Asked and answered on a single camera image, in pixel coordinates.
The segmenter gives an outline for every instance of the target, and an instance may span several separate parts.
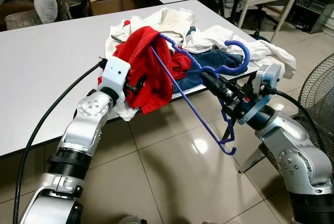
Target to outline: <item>tiled floor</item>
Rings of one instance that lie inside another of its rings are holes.
[[[272,24],[264,22],[266,38]],[[279,89],[297,98],[308,73],[334,52],[334,39],[322,32],[307,34],[284,24],[274,44],[297,59],[297,73],[282,79]],[[203,92],[191,97],[205,121],[221,137],[226,125],[217,100]],[[288,115],[296,108],[280,97],[270,105]],[[292,212],[278,172],[266,159],[246,174],[237,169],[260,141],[248,126],[235,127],[234,157],[218,148],[184,101],[173,102],[130,123],[103,129],[103,138],[86,176],[80,202],[83,224],[113,224],[137,214],[148,223],[288,224]],[[21,211],[55,150],[49,144],[30,152],[22,187]],[[0,160],[0,223],[11,223],[15,177],[20,155]]]

